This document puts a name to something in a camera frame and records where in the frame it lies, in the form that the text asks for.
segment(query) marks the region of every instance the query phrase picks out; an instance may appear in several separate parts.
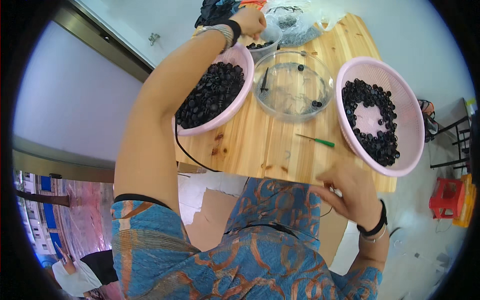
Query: woman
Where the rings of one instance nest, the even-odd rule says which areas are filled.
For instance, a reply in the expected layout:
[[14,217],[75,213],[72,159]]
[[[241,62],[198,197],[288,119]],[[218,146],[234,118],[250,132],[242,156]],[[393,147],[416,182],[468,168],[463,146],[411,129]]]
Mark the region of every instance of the woman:
[[[340,189],[250,179],[221,243],[200,252],[180,219],[172,116],[238,35],[258,38],[263,14],[241,9],[166,57],[132,108],[115,168],[113,255],[130,299],[375,299],[388,252],[383,203],[368,172],[338,165],[318,177]],[[345,276],[318,254],[321,199],[355,221],[359,254]]]
[[90,291],[118,281],[113,268],[112,250],[95,252],[74,262],[57,243],[55,246],[63,256],[63,261],[54,263],[46,271],[56,286],[68,294],[74,297],[98,299],[98,295]]

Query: wooden table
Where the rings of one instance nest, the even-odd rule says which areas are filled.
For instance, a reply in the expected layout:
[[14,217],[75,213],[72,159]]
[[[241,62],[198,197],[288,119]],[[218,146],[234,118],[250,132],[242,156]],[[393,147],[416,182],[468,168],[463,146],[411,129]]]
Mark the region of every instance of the wooden table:
[[[365,23],[347,14],[332,31],[297,48],[323,61],[335,79],[340,67],[357,56],[380,59]],[[335,143],[326,147],[295,134]],[[371,170],[349,148],[338,125],[332,101],[318,116],[305,123],[284,123],[266,115],[250,92],[240,111],[225,125],[190,137],[179,137],[187,152],[202,164],[227,173],[256,178],[270,177],[318,184],[315,176],[337,161],[350,161]],[[195,164],[176,145],[179,162]],[[378,192],[394,192],[396,178],[372,170]]]

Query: clear plastic bowl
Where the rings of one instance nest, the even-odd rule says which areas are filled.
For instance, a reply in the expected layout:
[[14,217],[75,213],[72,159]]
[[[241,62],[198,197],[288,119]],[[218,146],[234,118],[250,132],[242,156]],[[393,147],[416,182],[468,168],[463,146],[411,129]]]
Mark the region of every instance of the clear plastic bowl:
[[267,23],[267,28],[260,34],[260,38],[265,42],[274,41],[274,43],[264,48],[249,50],[253,63],[257,63],[265,55],[276,51],[276,47],[282,39],[282,29],[276,24]]
[[[267,68],[268,90],[262,90]],[[284,122],[305,122],[335,98],[334,85],[327,66],[315,56],[304,51],[277,51],[256,63],[252,92],[268,115]],[[321,107],[314,107],[313,101]]]

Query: pink colander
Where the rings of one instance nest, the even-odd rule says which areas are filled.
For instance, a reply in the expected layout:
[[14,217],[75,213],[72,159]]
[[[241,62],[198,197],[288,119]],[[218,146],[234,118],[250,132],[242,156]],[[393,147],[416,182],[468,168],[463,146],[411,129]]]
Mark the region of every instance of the pink colander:
[[[347,115],[342,103],[342,88],[347,81],[353,82],[355,78],[365,81],[370,85],[383,87],[384,91],[391,91],[390,99],[395,104],[397,123],[395,135],[398,138],[398,158],[391,167],[383,167],[377,163],[363,149],[351,129]],[[387,175],[400,177],[410,173],[420,160],[423,151],[425,131],[423,128],[423,117],[417,98],[413,94],[405,80],[389,65],[371,57],[356,57],[347,61],[336,79],[336,108],[338,111],[338,122],[345,140],[353,152],[365,161],[375,171]],[[379,130],[385,132],[385,125],[378,125],[382,118],[377,106],[365,108],[359,104],[355,110],[357,115],[357,128],[366,134],[377,136]]]
[[227,49],[224,53],[218,55],[213,63],[219,61],[231,63],[234,66],[239,65],[243,68],[243,78],[245,79],[243,87],[232,103],[222,113],[207,123],[190,129],[183,129],[180,125],[177,125],[179,136],[197,135],[222,126],[235,116],[243,105],[243,102],[245,102],[245,98],[252,86],[254,74],[253,58],[247,47],[240,43],[236,43],[232,48]]

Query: clear plastic bag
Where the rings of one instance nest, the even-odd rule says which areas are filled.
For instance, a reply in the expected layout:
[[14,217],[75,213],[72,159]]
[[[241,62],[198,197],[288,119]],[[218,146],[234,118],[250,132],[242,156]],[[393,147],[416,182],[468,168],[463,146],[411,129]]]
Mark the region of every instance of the clear plastic bag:
[[[312,0],[311,9],[321,31],[332,30],[347,15],[343,0]],[[327,27],[323,28],[321,24],[327,24]]]
[[280,47],[298,47],[321,34],[315,27],[316,19],[310,10],[309,0],[269,0],[262,8],[267,22],[282,29]]

